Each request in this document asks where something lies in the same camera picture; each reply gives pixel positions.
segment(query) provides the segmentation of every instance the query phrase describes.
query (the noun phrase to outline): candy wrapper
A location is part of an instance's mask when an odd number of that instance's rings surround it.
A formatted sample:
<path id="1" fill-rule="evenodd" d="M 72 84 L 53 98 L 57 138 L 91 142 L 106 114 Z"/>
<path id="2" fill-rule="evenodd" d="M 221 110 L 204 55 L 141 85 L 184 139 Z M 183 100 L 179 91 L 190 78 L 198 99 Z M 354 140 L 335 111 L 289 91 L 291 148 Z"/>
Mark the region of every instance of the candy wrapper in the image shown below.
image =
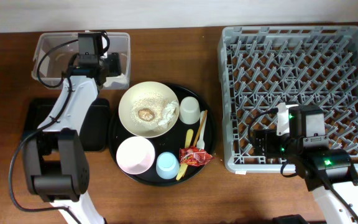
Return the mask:
<path id="1" fill-rule="evenodd" d="M 198 149 L 190 146 L 186 149 L 180 149 L 180 164 L 189 166 L 202 166 L 207 164 L 213 157 L 204 149 Z"/>

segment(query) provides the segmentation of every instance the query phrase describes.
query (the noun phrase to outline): white wall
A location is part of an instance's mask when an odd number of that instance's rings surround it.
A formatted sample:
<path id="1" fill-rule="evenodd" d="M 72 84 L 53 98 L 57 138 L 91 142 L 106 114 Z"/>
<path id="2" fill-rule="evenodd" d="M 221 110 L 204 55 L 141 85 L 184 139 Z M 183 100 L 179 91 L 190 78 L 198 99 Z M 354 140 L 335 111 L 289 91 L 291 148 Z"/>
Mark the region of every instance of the white wall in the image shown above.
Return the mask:
<path id="1" fill-rule="evenodd" d="M 358 21 L 358 0 L 0 0 L 0 32 Z"/>

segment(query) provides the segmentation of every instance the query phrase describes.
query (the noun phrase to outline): wire rack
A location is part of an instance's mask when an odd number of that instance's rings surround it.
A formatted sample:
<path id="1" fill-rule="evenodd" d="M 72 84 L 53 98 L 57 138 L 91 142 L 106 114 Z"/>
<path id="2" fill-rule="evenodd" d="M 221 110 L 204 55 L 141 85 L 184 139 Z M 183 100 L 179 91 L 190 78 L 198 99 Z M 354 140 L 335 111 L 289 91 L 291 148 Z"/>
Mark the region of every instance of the wire rack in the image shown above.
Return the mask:
<path id="1" fill-rule="evenodd" d="M 285 160 L 255 156 L 247 124 L 294 101 L 324 111 L 330 147 L 346 150 L 358 170 L 358 27 L 227 27 L 218 55 L 227 169 L 279 172 Z M 251 129 L 276 125 L 265 115 Z"/>

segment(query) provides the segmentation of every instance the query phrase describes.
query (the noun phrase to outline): wooden stick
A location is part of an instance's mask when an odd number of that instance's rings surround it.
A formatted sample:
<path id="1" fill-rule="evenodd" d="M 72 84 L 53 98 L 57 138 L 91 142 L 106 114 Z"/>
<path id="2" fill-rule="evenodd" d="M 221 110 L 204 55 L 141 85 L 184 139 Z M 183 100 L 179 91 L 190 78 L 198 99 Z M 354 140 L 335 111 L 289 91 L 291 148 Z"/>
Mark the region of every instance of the wooden stick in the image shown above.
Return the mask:
<path id="1" fill-rule="evenodd" d="M 193 143 L 194 147 L 197 145 L 198 137 L 200 136 L 200 132 L 201 132 L 201 129 L 203 128 L 203 124 L 204 124 L 204 121 L 205 121 L 205 118 L 206 118 L 206 113 L 208 113 L 208 110 L 205 110 L 203 120 L 201 121 L 200 127 L 198 128 L 198 131 L 197 131 L 197 134 L 196 134 L 196 138 L 194 138 L 194 143 Z"/>

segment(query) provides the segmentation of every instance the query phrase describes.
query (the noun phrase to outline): yellow knife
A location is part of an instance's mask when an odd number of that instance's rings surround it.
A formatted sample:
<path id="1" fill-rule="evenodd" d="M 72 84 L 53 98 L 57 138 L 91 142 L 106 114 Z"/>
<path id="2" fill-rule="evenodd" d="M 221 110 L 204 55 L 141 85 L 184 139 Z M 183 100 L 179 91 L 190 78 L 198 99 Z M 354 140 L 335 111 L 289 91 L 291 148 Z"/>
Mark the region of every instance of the yellow knife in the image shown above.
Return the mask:
<path id="1" fill-rule="evenodd" d="M 190 146 L 191 139 L 193 138 L 193 133 L 194 133 L 194 131 L 192 129 L 187 130 L 187 132 L 186 132 L 186 141 L 185 141 L 185 149 Z M 181 164 L 180 165 L 179 173 L 177 175 L 177 180 L 180 180 L 185 175 L 185 172 L 187 170 L 187 166 L 188 166 L 187 164 Z"/>

